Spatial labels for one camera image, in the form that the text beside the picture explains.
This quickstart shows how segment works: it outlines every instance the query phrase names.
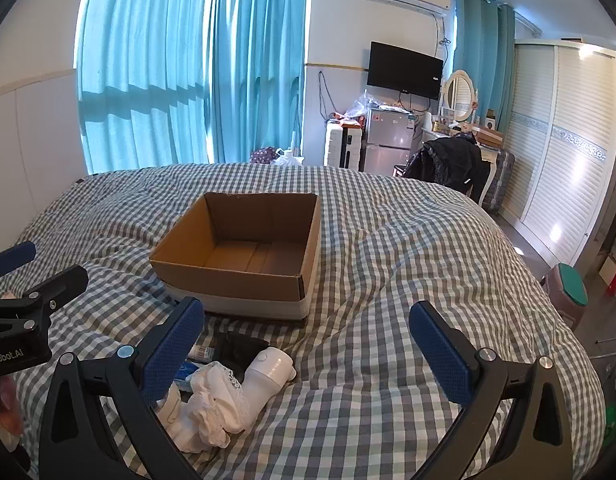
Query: wardrobe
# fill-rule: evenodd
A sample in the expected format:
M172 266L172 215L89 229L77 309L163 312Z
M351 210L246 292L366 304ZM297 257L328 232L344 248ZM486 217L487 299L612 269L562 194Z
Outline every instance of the wardrobe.
M616 51L569 41L515 45L515 155L501 214L551 266L577 262L616 160Z

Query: silver refrigerator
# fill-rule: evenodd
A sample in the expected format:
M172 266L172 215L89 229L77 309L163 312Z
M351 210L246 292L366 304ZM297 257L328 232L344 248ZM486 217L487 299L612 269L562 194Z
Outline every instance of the silver refrigerator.
M368 111L362 145L363 171L391 176L395 165L408 162L414 133L412 115L387 110Z

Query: gray and white checkered blanket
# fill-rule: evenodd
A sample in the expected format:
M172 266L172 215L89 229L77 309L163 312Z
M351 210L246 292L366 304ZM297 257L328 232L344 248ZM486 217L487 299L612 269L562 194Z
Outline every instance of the gray and white checkered blanket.
M148 256L207 191L314 192L323 200L318 290L303 328L209 318L204 334L237 330L293 356L298 375L255 427L213 454L191 456L205 479L410 478L459 413L440 391L407 326L412 304L430 300L476 348L533 362L549 352L555 315L499 227L452 190L334 168L254 164L171 166L90 176L21 235L37 259L0 280L0 294L73 264L88 290L57 312L54 357L16 374L38 460L41 414L56 360L82 360L137 344L174 305ZM572 332L556 321L552 355L566 396L576 478L595 461L604 399ZM485 465L502 429L499 410L469 472ZM108 421L124 458L139 466L120 421Z

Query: black jacket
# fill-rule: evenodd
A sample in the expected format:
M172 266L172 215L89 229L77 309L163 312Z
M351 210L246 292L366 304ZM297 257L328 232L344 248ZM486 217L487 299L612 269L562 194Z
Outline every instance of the black jacket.
M408 161L405 178L434 182L466 194L479 202L488 180L490 164L482 160L482 150L472 134L429 140Z

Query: open cardboard box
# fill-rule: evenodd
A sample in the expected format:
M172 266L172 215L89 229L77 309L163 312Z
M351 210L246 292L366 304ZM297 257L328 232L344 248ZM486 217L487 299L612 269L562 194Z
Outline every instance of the open cardboard box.
M301 320L321 248L315 194L206 193L150 256L168 292L226 316Z

